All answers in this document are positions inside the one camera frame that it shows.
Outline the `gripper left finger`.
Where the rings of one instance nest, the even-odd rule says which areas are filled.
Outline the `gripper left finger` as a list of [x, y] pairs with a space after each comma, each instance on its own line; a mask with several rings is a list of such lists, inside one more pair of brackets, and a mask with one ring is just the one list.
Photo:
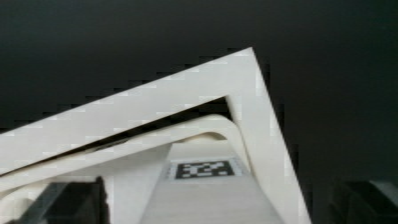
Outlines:
[[17, 224], [111, 224], [104, 178], [52, 182]]

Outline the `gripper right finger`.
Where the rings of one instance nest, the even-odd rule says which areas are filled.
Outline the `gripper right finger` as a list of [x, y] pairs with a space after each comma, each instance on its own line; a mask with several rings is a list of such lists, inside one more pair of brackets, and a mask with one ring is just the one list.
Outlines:
[[398, 184], [376, 180], [336, 182], [328, 224], [398, 224]]

